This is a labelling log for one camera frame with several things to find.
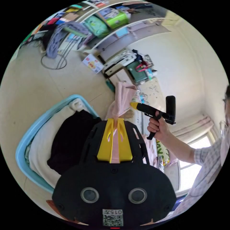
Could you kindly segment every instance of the yellow bracket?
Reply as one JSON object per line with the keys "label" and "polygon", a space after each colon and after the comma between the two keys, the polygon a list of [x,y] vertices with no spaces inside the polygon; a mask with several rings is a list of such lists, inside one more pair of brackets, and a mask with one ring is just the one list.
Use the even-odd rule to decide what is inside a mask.
{"label": "yellow bracket", "polygon": [[113,126],[114,120],[112,118],[108,118],[97,154],[97,159],[99,161],[108,161],[111,163],[113,150]]}
{"label": "yellow bracket", "polygon": [[[97,154],[97,159],[99,161],[108,161],[109,163],[111,163],[113,150],[113,131],[114,119],[108,118],[105,126],[105,131],[101,140],[101,145]],[[131,161],[132,152],[129,145],[129,139],[125,128],[124,119],[122,118],[118,118],[117,120],[117,134],[119,163],[121,161]]]}

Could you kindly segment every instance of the plaid shirt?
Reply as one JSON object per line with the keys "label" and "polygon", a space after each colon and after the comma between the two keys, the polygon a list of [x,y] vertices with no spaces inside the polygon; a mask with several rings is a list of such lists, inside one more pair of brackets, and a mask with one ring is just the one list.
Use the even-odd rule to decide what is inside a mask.
{"label": "plaid shirt", "polygon": [[194,161],[196,164],[201,165],[202,168],[197,175],[192,188],[189,190],[188,195],[179,204],[176,210],[173,213],[169,213],[164,219],[158,222],[173,218],[187,211],[210,188],[221,169],[221,141],[222,139],[219,139],[211,147],[195,150]]}

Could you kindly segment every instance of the yellow tip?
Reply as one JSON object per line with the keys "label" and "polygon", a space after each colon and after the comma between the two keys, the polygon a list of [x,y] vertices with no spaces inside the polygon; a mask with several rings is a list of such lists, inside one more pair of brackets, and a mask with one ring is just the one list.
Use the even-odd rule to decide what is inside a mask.
{"label": "yellow tip", "polygon": [[137,109],[138,102],[131,102],[130,105],[131,105],[134,109]]}

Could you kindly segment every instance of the white wall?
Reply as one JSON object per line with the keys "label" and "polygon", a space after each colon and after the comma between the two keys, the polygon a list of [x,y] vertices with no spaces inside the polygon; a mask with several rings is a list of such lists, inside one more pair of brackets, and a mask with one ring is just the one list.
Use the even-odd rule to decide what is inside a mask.
{"label": "white wall", "polygon": [[139,40],[128,48],[151,57],[164,97],[176,97],[178,122],[201,112],[204,104],[202,76],[184,38],[174,27],[167,29],[171,32]]}
{"label": "white wall", "polygon": [[194,51],[203,77],[204,112],[218,127],[219,122],[225,119],[222,99],[229,84],[225,70],[211,45],[191,24],[182,19],[175,28]]}

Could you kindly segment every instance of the man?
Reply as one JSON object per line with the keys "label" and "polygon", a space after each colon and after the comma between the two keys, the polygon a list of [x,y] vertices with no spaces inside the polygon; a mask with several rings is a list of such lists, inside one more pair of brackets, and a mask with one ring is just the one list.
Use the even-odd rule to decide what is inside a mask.
{"label": "man", "polygon": [[225,119],[226,125],[223,131],[222,137],[216,141],[211,147],[202,149],[193,149],[189,145],[177,139],[170,133],[168,126],[163,118],[154,120],[150,118],[148,131],[155,132],[155,138],[162,142],[162,144],[171,151],[179,160],[188,163],[195,163],[201,165],[202,168],[197,175],[192,188],[188,195],[180,203],[171,216],[167,216],[165,219],[175,217],[194,205],[202,195],[210,188],[213,181],[217,177],[225,158],[227,156],[230,145],[230,87],[228,85],[225,99]]}

